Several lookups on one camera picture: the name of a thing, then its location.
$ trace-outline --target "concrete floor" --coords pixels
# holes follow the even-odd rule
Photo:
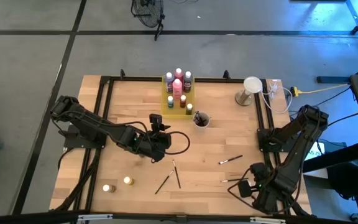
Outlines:
[[[0,0],[0,29],[71,30],[80,0]],[[344,2],[199,0],[177,5],[165,1],[166,30],[351,30]],[[352,0],[358,13],[358,0]],[[88,1],[80,30],[149,30],[129,14],[128,0]],[[25,163],[58,72],[68,36],[0,35],[0,215],[10,212]],[[285,86],[314,90],[319,75],[347,76],[358,71],[358,37],[230,35],[77,36],[60,95],[76,96],[83,75],[161,75],[181,67],[197,77],[280,78]],[[295,98],[291,110],[335,95]],[[330,120],[358,110],[347,92],[321,106]],[[330,141],[358,142],[358,116],[323,133]],[[47,211],[62,153],[63,137],[50,126],[24,206],[25,213]],[[306,180],[315,215],[347,220],[354,202]]]

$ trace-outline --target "wooden tabletop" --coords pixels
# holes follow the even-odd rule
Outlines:
[[[100,76],[86,75],[78,95],[80,103],[93,111],[98,92]],[[152,164],[150,158],[139,157],[120,147],[110,139],[102,150],[98,175],[92,201],[92,212],[123,213],[158,213],[191,215],[263,215],[249,208],[227,192],[235,182],[220,180],[240,177],[253,163],[262,162],[256,130],[258,128],[255,103],[239,106],[234,95],[243,89],[241,83],[195,83],[196,108],[209,114],[211,123],[202,130],[189,119],[163,119],[163,124],[170,125],[169,131],[182,131],[191,141],[191,146],[184,154],[166,155],[160,162]],[[122,82],[113,85],[108,120],[113,123],[141,121],[150,129],[149,114],[160,114],[161,83],[159,82]],[[261,98],[265,126],[268,127],[265,104]],[[273,109],[282,111],[287,107],[284,93],[271,101]],[[273,113],[275,127],[286,125],[290,119],[288,112]],[[169,152],[183,150],[187,141],[183,136],[172,135]],[[59,206],[73,190],[78,181],[84,149],[74,149],[62,160],[55,184],[50,208]],[[244,155],[240,159],[218,165],[219,161]],[[286,153],[281,153],[282,161]],[[167,180],[160,192],[155,191],[173,169],[175,160],[181,189],[177,184],[175,173]],[[124,177],[132,177],[133,185],[126,185]],[[103,192],[102,186],[116,186],[113,193]],[[86,198],[88,186],[83,191]],[[310,204],[305,185],[302,182],[298,202],[304,210],[310,212]]]

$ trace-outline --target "small bottle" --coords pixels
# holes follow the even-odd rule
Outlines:
[[[124,183],[127,185],[132,185],[134,184],[134,179],[130,178],[130,177],[125,177],[124,178]]]
[[[173,108],[173,97],[168,96],[168,108]]]
[[[173,88],[173,98],[175,100],[179,100],[181,97],[181,88],[182,88],[181,81],[179,79],[175,79],[175,81],[173,81],[172,83],[172,88]]]
[[[193,105],[191,103],[188,103],[186,107],[186,115],[191,115],[191,114],[193,114]]]
[[[185,77],[183,78],[183,91],[190,92],[191,83],[193,81],[193,77],[191,76],[191,72],[186,72]]]
[[[177,68],[175,70],[175,78],[179,79],[181,82],[183,82],[183,73],[181,72],[180,68]]]
[[[168,72],[165,75],[165,88],[167,89],[167,93],[172,93],[172,83],[173,83],[173,75]]]
[[[116,190],[116,187],[113,185],[108,185],[108,184],[103,185],[104,192],[114,192],[115,190]]]
[[[182,96],[180,97],[180,107],[181,107],[181,108],[186,107],[186,96],[185,96],[185,95],[182,95]]]

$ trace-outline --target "metal clamp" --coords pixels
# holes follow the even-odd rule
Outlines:
[[[112,219],[112,214],[79,215],[78,221],[107,220]]]
[[[261,218],[261,217],[251,217],[250,222],[263,223],[263,224],[285,224],[285,220],[280,220],[276,218]]]
[[[187,215],[177,215],[177,223],[187,223]]]

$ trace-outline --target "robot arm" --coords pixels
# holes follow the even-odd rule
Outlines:
[[[255,166],[251,166],[250,170],[255,175],[255,181],[258,185],[261,184],[259,194],[252,203],[254,208],[261,212],[272,213],[277,200],[291,200],[290,204],[295,204],[291,195],[301,177],[303,162],[327,125],[328,114],[305,105],[299,110],[298,116],[293,121],[283,128],[271,130],[264,136],[264,144],[273,144],[277,147],[283,147],[294,135],[297,136],[297,139],[285,161],[276,166],[271,173],[267,174],[265,171],[266,175],[261,177],[260,174],[264,172],[255,171]]]
[[[171,136],[164,131],[169,128],[162,124],[162,117],[150,115],[152,131],[143,131],[128,124],[114,124],[86,110],[78,100],[61,96],[50,110],[54,121],[70,122],[79,130],[81,137],[88,141],[102,141],[109,136],[119,147],[133,154],[152,158],[153,162],[163,159],[165,150],[171,146]]]

